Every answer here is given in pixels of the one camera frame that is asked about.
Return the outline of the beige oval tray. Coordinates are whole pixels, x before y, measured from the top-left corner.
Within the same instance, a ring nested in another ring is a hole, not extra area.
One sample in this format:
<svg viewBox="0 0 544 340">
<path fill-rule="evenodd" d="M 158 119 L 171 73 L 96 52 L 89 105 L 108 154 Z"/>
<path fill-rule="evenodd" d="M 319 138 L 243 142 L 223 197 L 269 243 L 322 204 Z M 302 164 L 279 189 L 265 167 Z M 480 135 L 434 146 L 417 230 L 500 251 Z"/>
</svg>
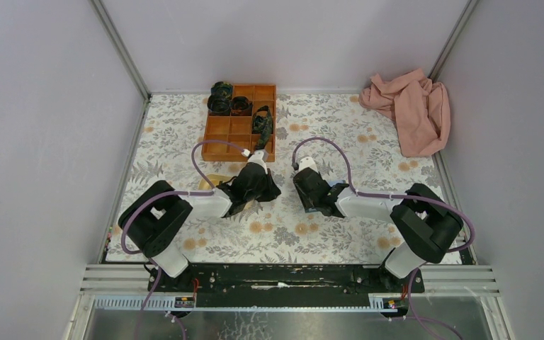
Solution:
<svg viewBox="0 0 544 340">
<path fill-rule="evenodd" d="M 206 216 L 222 217 L 226 215 L 236 215 L 246 208 L 250 208 L 253 203 L 243 196 L 240 196 L 239 189 L 233 185 L 234 177 L 211 174 L 206 176 L 199 185 L 201 193 L 194 199 L 192 206 Z"/>
</svg>

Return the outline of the blue leather card holder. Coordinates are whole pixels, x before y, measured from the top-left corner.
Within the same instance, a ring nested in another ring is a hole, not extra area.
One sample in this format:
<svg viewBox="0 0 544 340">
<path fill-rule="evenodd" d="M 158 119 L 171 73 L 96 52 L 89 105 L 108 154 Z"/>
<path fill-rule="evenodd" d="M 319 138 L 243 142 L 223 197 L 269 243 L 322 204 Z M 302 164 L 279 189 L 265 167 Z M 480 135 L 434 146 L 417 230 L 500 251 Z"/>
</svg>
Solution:
<svg viewBox="0 0 544 340">
<path fill-rule="evenodd" d="M 345 180 L 333 180 L 333 181 L 326 181 L 326 184 L 332 188 L 338 184 L 346 184 Z M 318 208 L 316 208 L 315 206 L 308 206 L 307 208 L 305 208 L 305 212 L 307 213 L 313 213 L 313 212 L 321 212 L 321 210 L 319 210 Z"/>
</svg>

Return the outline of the dark rolled belt outside box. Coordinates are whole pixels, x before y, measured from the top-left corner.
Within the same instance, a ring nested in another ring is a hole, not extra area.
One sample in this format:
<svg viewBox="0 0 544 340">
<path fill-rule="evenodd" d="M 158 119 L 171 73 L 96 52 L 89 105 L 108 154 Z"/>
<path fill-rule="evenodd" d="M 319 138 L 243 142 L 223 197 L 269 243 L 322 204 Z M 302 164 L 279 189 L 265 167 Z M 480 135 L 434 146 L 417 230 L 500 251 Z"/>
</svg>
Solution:
<svg viewBox="0 0 544 340">
<path fill-rule="evenodd" d="M 210 88 L 210 95 L 214 97 L 231 98 L 233 85 L 225 81 L 218 81 Z"/>
</svg>

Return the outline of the orange compartment organizer box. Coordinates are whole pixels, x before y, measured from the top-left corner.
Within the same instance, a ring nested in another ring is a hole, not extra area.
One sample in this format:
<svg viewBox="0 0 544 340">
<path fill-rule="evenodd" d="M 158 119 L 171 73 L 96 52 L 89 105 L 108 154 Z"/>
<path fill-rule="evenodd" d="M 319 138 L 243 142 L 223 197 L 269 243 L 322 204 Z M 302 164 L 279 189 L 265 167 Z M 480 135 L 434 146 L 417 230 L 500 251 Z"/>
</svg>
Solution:
<svg viewBox="0 0 544 340">
<path fill-rule="evenodd" d="M 251 116 L 211 116 L 208 114 L 201 156 L 207 162 L 240 162 L 244 160 L 241 150 L 253 152 L 258 135 L 251 133 L 252 120 L 257 110 L 269 106 L 273 115 L 273 134 L 265 147 L 268 162 L 275 161 L 276 147 L 276 86 L 273 84 L 232 84 L 235 96 L 246 96 L 253 103 Z"/>
</svg>

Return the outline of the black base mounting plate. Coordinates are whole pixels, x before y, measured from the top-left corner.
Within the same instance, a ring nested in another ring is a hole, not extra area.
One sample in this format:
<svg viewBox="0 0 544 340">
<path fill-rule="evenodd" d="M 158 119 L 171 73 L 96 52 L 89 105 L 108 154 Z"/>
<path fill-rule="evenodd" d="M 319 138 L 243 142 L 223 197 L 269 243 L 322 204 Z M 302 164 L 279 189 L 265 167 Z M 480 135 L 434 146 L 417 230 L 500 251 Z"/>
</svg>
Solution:
<svg viewBox="0 0 544 340">
<path fill-rule="evenodd" d="M 387 309 L 425 291 L 418 269 L 396 278 L 379 266 L 302 263 L 191 263 L 171 278 L 149 270 L 148 290 L 178 293 L 181 306 L 228 309 Z"/>
</svg>

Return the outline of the dark rolled belt top-left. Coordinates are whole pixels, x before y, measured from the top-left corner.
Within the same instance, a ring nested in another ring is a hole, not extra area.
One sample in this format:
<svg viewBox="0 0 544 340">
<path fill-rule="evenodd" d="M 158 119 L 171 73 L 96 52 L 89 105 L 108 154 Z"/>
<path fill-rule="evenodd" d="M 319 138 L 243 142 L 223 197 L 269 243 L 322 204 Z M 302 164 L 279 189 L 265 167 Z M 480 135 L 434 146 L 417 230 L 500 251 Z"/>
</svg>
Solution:
<svg viewBox="0 0 544 340">
<path fill-rule="evenodd" d="M 213 94 L 208 97 L 207 108 L 211 116 L 230 116 L 231 96 Z"/>
</svg>

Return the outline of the pink crumpled cloth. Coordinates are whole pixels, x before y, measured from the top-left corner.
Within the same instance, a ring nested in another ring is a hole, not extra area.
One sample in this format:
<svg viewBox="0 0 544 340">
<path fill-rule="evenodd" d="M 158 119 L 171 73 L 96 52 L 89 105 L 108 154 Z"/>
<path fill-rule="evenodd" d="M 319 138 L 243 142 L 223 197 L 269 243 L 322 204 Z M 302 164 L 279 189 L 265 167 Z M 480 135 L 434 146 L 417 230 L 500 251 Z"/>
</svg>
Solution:
<svg viewBox="0 0 544 340">
<path fill-rule="evenodd" d="M 396 127 L 404 157 L 430 157 L 443 150 L 451 131 L 451 107 L 444 84 L 416 69 L 393 80 L 379 74 L 360 93 L 366 109 L 389 118 Z"/>
</svg>

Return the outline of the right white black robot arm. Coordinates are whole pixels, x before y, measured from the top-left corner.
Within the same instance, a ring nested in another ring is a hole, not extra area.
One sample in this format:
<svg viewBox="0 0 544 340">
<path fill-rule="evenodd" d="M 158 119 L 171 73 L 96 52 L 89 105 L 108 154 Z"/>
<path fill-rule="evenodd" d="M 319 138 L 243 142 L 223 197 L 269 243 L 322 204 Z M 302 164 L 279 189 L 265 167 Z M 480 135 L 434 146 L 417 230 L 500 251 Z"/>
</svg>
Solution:
<svg viewBox="0 0 544 340">
<path fill-rule="evenodd" d="M 310 166 L 297 170 L 293 183 L 306 210 L 395 225 L 404 241 L 387 255 L 378 272 L 380 287 L 389 292 L 402 287 L 415 268 L 440 263 L 464 226 L 461 216 L 421 183 L 404 195 L 355 193 L 347 183 L 330 185 Z"/>
</svg>

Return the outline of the floral patterned table mat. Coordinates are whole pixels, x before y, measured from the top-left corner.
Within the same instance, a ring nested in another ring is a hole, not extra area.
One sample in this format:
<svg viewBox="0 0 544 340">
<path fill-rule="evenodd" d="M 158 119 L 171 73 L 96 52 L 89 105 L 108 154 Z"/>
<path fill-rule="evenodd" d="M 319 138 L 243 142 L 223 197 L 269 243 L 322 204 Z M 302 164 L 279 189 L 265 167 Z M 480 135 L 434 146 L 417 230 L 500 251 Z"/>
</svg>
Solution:
<svg viewBox="0 0 544 340">
<path fill-rule="evenodd" d="M 126 209 L 155 181 L 180 191 L 203 175 L 235 176 L 236 162 L 206 162 L 198 143 L 207 96 L 153 96 L 121 201 Z M 349 94 L 280 94 L 276 101 L 276 160 L 270 165 L 281 195 L 227 219 L 185 222 L 174 245 L 192 262 L 378 264 L 402 243 L 397 228 L 367 218 L 340 219 L 304 211 L 293 186 L 291 154 L 311 156 L 327 180 L 352 176 L 362 191 L 407 190 L 424 183 L 441 194 L 430 158 L 402 156 L 392 121 Z"/>
</svg>

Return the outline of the dark rolled belt middle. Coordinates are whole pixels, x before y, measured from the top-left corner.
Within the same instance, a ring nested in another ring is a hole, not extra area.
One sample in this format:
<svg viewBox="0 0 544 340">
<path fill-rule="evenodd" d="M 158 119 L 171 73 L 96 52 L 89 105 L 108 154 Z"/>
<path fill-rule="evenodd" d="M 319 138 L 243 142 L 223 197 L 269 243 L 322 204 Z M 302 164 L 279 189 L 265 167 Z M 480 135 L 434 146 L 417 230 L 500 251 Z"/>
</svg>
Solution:
<svg viewBox="0 0 544 340">
<path fill-rule="evenodd" d="M 251 116 L 253 103 L 246 96 L 235 96 L 230 102 L 231 116 Z"/>
</svg>

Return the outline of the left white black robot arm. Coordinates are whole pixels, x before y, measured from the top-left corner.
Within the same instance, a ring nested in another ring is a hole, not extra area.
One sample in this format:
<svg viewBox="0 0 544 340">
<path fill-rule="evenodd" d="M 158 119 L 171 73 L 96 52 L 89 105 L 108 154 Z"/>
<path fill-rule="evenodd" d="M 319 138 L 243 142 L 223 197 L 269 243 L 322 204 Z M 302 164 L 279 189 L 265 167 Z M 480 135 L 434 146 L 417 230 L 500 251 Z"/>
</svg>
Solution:
<svg viewBox="0 0 544 340">
<path fill-rule="evenodd" d="M 182 291 L 191 284 L 192 274 L 174 238 L 187 220 L 229 218 L 251 201 L 271 202 L 280 194 L 271 170 L 255 163 L 209 191 L 177 191 L 164 180 L 156 181 L 119 217 L 120 243 L 130 254 L 126 244 L 130 239 L 139 253 L 165 272 L 164 282 Z"/>
</svg>

